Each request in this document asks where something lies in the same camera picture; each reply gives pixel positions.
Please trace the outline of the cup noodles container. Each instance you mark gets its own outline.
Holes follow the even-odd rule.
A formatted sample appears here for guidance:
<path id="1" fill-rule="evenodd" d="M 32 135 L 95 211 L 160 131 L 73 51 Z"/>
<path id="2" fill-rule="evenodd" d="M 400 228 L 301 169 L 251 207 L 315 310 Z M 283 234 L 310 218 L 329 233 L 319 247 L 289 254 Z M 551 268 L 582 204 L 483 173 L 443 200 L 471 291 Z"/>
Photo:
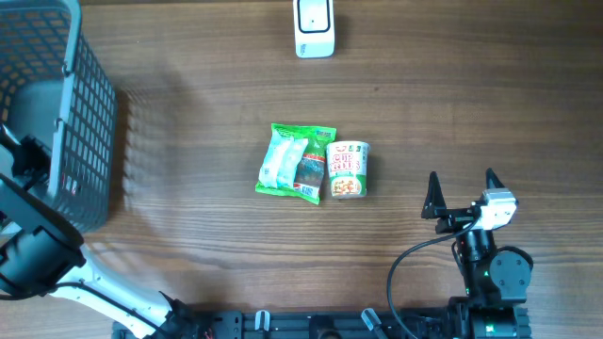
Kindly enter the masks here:
<path id="1" fill-rule="evenodd" d="M 327 148 L 330 191 L 336 199 L 367 195 L 367 161 L 370 146 L 363 141 L 337 141 Z"/>

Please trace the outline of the green snack bag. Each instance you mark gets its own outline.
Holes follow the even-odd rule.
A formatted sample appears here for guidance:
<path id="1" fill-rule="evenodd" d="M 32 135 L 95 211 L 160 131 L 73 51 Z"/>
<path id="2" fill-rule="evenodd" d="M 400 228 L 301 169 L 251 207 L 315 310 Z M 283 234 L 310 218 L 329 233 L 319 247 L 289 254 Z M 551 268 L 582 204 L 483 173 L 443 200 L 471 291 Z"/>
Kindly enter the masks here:
<path id="1" fill-rule="evenodd" d="M 319 204 L 326 149 L 335 137 L 333 127 L 273 123 L 255 191 Z"/>

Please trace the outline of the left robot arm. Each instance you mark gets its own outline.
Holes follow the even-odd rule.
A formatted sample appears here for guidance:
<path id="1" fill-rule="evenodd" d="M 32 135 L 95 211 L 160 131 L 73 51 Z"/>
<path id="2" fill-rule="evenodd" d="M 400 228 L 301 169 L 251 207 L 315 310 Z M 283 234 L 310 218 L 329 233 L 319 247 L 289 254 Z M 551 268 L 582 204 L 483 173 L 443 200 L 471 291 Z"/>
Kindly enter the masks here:
<path id="1" fill-rule="evenodd" d="M 137 338 L 200 336 L 184 303 L 104 266 L 66 218 L 5 175 L 1 219 L 21 228 L 1 246 L 2 300 L 68 299 L 115 320 Z"/>

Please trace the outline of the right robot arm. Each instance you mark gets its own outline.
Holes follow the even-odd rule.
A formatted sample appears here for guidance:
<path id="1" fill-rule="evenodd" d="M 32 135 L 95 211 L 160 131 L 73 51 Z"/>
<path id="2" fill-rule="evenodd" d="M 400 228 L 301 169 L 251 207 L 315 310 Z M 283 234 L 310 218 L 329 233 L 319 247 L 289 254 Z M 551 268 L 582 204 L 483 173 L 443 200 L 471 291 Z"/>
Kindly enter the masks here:
<path id="1" fill-rule="evenodd" d="M 443 313 L 447 338 L 531 338 L 527 289 L 533 259 L 513 246 L 499 247 L 494 231 L 508 225 L 518 199 L 486 171 L 486 188 L 466 208 L 447 208 L 438 176 L 430 174 L 421 216 L 435 219 L 437 234 L 455 238 L 453 257 L 464 279 L 465 295 L 452 298 Z"/>

